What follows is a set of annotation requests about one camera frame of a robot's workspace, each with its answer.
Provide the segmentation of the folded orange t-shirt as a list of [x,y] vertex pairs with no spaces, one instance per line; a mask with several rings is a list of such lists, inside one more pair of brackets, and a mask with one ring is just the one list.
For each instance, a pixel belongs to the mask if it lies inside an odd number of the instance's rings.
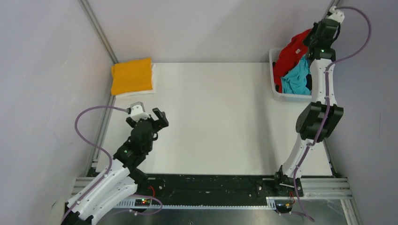
[[114,96],[153,90],[151,58],[117,63],[111,67],[111,75]]

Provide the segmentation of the right controller board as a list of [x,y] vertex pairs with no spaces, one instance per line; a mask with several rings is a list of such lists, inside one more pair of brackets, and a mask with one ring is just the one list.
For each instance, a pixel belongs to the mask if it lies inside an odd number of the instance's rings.
[[292,206],[288,203],[286,204],[277,203],[275,211],[278,214],[291,214]]

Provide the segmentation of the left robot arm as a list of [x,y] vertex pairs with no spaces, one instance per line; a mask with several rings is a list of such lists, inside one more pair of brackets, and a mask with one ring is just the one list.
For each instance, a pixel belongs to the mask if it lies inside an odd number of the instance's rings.
[[115,106],[112,109],[127,113],[126,121],[132,128],[131,133],[111,155],[88,141],[78,128],[75,129],[81,139],[105,153],[109,163],[93,181],[66,201],[62,225],[95,225],[121,200],[133,194],[143,195],[148,189],[148,176],[138,166],[152,151],[158,132],[169,126],[166,114],[154,108],[153,113],[157,116],[154,119],[141,102],[126,109]]

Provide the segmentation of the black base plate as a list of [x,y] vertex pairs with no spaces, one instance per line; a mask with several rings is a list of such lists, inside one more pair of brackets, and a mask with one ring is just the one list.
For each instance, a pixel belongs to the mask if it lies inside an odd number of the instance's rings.
[[138,195],[154,196],[164,206],[266,206],[266,198],[303,197],[301,182],[283,186],[271,175],[149,174]]

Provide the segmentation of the white plastic basket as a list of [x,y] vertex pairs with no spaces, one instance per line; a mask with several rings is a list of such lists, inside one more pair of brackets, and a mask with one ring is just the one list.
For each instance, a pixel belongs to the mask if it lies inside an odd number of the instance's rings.
[[285,94],[285,93],[279,93],[277,91],[276,84],[274,81],[273,63],[279,59],[279,54],[281,50],[282,48],[271,48],[268,52],[273,99],[278,101],[289,101],[289,102],[310,102],[312,99],[311,95]]

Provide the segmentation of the left controller board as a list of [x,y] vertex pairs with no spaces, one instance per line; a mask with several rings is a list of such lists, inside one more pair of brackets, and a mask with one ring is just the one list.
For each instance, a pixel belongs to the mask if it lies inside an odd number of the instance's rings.
[[149,207],[152,203],[151,199],[148,198],[139,198],[135,199],[134,206],[135,207]]

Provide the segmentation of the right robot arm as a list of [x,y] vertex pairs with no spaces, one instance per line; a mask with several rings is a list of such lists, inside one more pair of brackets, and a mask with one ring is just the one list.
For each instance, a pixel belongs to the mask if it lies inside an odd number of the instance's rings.
[[304,39],[308,51],[304,56],[312,76],[311,102],[298,116],[295,129],[298,134],[295,145],[274,175],[273,191],[278,196],[289,196],[297,191],[302,166],[315,145],[329,137],[342,118],[344,110],[337,106],[333,93],[333,68],[336,52],[331,47],[339,33],[341,22],[322,19]]

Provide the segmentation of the controller board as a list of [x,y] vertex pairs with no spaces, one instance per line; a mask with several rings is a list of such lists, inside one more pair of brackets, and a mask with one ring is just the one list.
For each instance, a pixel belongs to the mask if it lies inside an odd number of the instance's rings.
[[151,199],[148,198],[139,198],[135,199],[134,206],[135,207],[149,207],[152,203]]
[[275,211],[278,214],[291,214],[292,206],[288,203],[286,204],[277,203]]

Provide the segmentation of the red t-shirt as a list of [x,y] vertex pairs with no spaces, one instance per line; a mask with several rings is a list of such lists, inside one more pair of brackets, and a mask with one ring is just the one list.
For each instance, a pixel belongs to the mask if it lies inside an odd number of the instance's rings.
[[282,93],[281,78],[287,75],[306,54],[307,46],[303,44],[303,41],[310,31],[311,29],[308,29],[295,35],[288,45],[281,50],[278,60],[273,65],[273,78],[277,92]]

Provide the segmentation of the black t-shirt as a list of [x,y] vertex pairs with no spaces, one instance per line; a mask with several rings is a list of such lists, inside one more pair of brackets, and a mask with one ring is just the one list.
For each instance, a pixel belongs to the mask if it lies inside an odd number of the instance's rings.
[[[275,84],[276,84],[276,89],[277,89],[277,91],[280,92],[280,93],[282,93],[282,83],[281,83],[281,78],[282,78],[282,77],[276,76],[276,77],[274,78],[274,81],[275,81]],[[312,90],[312,76],[311,76],[311,74],[308,74],[306,78],[307,78],[307,87],[308,87],[310,90]]]

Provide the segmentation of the folded white t-shirt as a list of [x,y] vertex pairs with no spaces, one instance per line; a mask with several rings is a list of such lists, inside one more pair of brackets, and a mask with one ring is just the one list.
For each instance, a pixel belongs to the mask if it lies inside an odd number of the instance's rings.
[[125,97],[129,97],[129,96],[134,96],[134,95],[155,94],[156,93],[157,77],[158,77],[157,67],[156,67],[155,63],[151,64],[151,69],[152,69],[152,78],[151,78],[152,89],[151,90],[126,92],[123,94],[115,95],[115,98],[125,98]]

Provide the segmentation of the light blue t-shirt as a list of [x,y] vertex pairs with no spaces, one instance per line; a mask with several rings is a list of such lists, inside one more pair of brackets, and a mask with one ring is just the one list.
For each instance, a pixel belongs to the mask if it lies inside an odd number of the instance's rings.
[[310,74],[308,60],[303,56],[298,64],[281,78],[282,93],[295,95],[311,95],[307,87],[307,75]]

